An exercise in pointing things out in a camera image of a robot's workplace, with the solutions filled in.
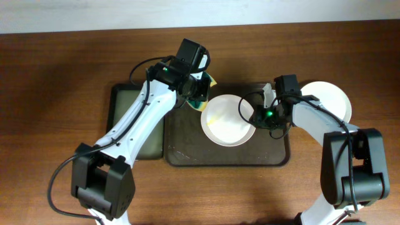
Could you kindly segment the green yellow sponge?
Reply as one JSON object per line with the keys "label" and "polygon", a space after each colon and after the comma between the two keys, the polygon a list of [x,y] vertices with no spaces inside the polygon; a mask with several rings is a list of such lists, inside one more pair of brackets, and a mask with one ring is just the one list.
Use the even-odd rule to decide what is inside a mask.
{"label": "green yellow sponge", "polygon": [[201,98],[204,98],[204,101],[200,100],[190,100],[188,99],[186,102],[189,104],[190,107],[197,111],[204,111],[207,103],[209,102],[209,94],[210,94],[210,89],[217,84],[215,79],[210,76],[207,72],[203,72],[201,82],[203,82],[206,85],[206,93],[203,95],[200,95]]}

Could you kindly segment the grey white plate bottom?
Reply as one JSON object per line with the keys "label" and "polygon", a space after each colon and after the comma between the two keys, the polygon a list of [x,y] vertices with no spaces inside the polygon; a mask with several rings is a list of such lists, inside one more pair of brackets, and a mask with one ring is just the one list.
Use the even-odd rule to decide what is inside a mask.
{"label": "grey white plate bottom", "polygon": [[352,116],[352,106],[348,96],[339,87],[324,81],[314,81],[301,88],[303,95],[317,97],[322,105],[339,119],[348,123]]}

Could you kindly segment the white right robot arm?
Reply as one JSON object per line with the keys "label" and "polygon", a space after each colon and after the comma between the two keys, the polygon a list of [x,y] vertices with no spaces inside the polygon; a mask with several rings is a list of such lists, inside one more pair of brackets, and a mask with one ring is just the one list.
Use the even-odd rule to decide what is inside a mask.
{"label": "white right robot arm", "polygon": [[249,122],[269,131],[301,128],[322,146],[322,193],[293,224],[340,224],[389,195],[382,134],[344,122],[316,97],[282,94],[270,106],[258,106]]}

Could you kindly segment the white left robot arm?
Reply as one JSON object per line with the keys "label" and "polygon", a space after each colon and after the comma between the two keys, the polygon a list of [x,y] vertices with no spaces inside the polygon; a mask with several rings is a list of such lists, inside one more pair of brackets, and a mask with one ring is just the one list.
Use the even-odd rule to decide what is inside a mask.
{"label": "white left robot arm", "polygon": [[132,167],[157,123],[178,97],[204,108],[215,80],[209,61],[186,63],[163,59],[146,69],[139,96],[117,124],[95,145],[80,144],[72,162],[71,194],[97,224],[129,224],[135,193]]}

